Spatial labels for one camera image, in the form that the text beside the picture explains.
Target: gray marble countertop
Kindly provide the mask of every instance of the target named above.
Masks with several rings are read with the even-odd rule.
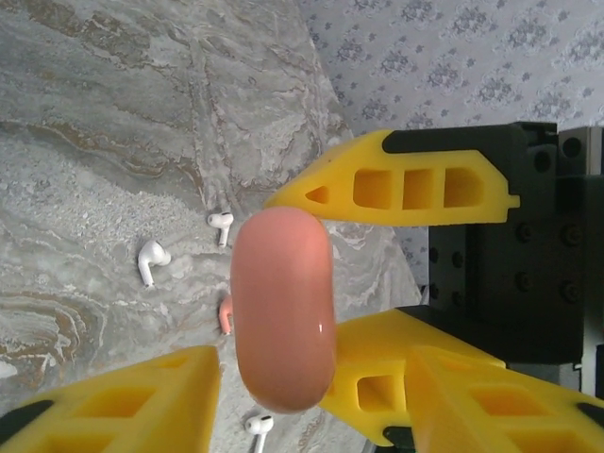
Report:
[[[212,452],[247,451],[247,395],[216,308],[237,228],[351,137],[293,0],[0,0],[0,411],[192,344],[223,369]],[[339,321],[416,303],[391,228],[327,224]],[[173,255],[140,280],[142,241]],[[361,451],[319,409],[266,451]]]

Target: screw head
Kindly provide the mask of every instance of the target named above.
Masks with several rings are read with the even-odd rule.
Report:
[[[572,281],[563,281],[560,285],[560,295],[569,304],[576,304],[581,298],[579,287]]]
[[[581,243],[582,232],[576,225],[565,226],[560,233],[562,243],[569,247],[576,247]]]
[[[516,227],[516,238],[521,243],[527,243],[532,239],[532,228],[524,222]]]
[[[523,293],[526,293],[533,286],[532,280],[530,279],[529,274],[526,272],[519,272],[516,274],[514,280],[516,282],[516,288]]]

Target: pink rounded object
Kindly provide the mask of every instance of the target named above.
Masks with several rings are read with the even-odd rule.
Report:
[[[230,270],[237,361],[266,409],[318,404],[335,373],[333,260],[323,224],[270,208],[243,224]]]

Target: floral wallpaper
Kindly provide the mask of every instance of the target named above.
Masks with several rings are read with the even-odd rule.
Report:
[[[298,1],[356,134],[604,124],[604,0]],[[426,230],[397,236],[426,284]]]

